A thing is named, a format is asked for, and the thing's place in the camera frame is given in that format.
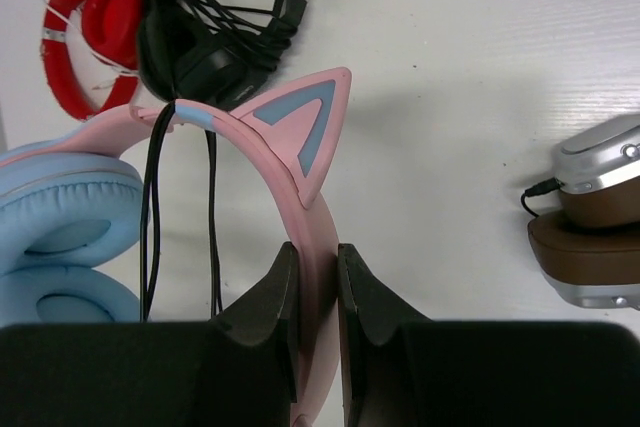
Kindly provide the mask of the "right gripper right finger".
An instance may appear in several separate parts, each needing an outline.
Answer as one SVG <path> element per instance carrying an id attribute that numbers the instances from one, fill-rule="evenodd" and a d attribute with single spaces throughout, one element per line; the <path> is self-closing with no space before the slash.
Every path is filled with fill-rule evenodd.
<path id="1" fill-rule="evenodd" d="M 348 426 L 635 426 L 639 341 L 584 321 L 445 321 L 338 250 Z"/>

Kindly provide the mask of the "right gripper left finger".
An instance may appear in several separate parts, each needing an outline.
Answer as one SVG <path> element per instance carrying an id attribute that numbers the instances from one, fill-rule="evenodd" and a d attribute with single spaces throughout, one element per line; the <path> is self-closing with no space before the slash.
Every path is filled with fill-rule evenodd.
<path id="1" fill-rule="evenodd" d="M 298 399 L 300 259 L 207 322 L 9 327 L 5 426 L 286 426 Z"/>

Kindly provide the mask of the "pink blue cat-ear headphones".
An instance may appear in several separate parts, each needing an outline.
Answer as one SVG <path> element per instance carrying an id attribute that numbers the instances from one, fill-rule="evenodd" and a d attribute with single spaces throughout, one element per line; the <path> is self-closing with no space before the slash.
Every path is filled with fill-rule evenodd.
<path id="1" fill-rule="evenodd" d="M 227 139 L 253 164 L 278 208 L 284 243 L 299 255 L 299 392 L 286 426 L 312 425 L 339 363 L 339 240 L 321 189 L 351 80 L 347 68 L 332 68 L 232 110 L 186 99 L 160 110 L 118 106 L 68 135 L 5 153 L 1 333 L 158 322 L 150 311 L 160 263 L 160 152 L 173 127 L 191 124 Z"/>

